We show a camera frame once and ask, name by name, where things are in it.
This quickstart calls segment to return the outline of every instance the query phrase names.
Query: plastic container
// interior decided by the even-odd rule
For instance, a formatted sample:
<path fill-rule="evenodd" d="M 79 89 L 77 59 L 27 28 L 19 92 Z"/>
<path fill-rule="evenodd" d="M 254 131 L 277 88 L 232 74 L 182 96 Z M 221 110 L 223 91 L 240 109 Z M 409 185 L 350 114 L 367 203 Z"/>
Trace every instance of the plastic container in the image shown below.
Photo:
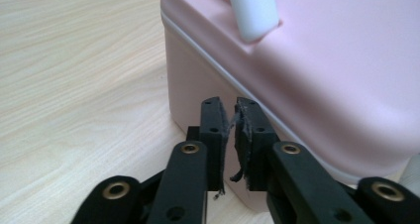
<path fill-rule="evenodd" d="M 186 131 L 202 100 L 232 115 L 246 96 L 340 181 L 403 168 L 420 153 L 420 0 L 275 1 L 278 27 L 246 43 L 229 0 L 161 0 L 173 119 Z"/>

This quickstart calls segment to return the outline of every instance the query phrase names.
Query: metal ring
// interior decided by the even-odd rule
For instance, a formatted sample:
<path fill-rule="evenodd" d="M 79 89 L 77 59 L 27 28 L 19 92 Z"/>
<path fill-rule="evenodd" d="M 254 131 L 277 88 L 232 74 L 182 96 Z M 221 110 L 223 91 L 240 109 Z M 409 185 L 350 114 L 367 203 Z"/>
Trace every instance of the metal ring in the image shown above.
<path fill-rule="evenodd" d="M 181 147 L 181 150 L 186 154 L 194 154 L 200 150 L 200 147 L 195 144 L 186 144 Z"/>
<path fill-rule="evenodd" d="M 295 145 L 291 145 L 291 144 L 286 144 L 283 145 L 281 147 L 281 150 L 284 151 L 285 153 L 291 154 L 291 155 L 296 155 L 300 153 L 300 148 L 298 148 Z"/>
<path fill-rule="evenodd" d="M 380 197 L 390 201 L 402 201 L 405 199 L 404 194 L 400 190 L 385 182 L 374 182 L 371 185 L 371 189 Z"/>
<path fill-rule="evenodd" d="M 119 199 L 130 191 L 130 185 L 125 181 L 110 183 L 102 192 L 102 196 L 106 199 Z"/>

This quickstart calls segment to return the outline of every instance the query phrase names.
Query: wooden tabletop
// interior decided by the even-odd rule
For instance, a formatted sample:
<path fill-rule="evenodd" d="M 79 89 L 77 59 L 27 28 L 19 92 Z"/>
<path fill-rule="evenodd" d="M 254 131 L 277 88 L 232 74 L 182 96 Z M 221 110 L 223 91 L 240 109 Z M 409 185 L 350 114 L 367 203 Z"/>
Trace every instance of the wooden tabletop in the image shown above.
<path fill-rule="evenodd" d="M 185 135 L 159 0 L 0 0 L 0 223 L 69 223 L 114 175 L 144 181 Z M 271 223 L 228 188 L 208 223 Z"/>

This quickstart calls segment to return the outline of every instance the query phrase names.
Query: wood grain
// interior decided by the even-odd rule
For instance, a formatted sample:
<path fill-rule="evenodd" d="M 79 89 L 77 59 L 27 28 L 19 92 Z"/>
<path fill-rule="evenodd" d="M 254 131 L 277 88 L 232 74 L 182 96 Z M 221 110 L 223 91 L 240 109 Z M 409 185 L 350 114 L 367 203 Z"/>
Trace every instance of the wood grain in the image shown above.
<path fill-rule="evenodd" d="M 69 223 L 101 180 L 165 167 L 184 134 L 168 110 L 159 10 L 0 0 L 0 223 Z M 271 222 L 229 189 L 209 200 L 208 223 Z"/>

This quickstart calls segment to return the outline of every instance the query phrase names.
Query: pink container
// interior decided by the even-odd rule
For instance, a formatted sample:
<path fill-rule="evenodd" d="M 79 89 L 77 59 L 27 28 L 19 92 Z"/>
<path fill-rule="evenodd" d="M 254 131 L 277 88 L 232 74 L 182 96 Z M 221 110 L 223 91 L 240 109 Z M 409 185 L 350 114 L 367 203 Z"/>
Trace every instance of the pink container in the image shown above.
<path fill-rule="evenodd" d="M 161 0 L 173 119 L 186 131 L 202 100 L 220 96 L 232 115 L 246 96 L 338 180 L 403 168 L 420 153 L 420 0 L 276 3 L 279 26 L 247 44 L 229 0 Z"/>

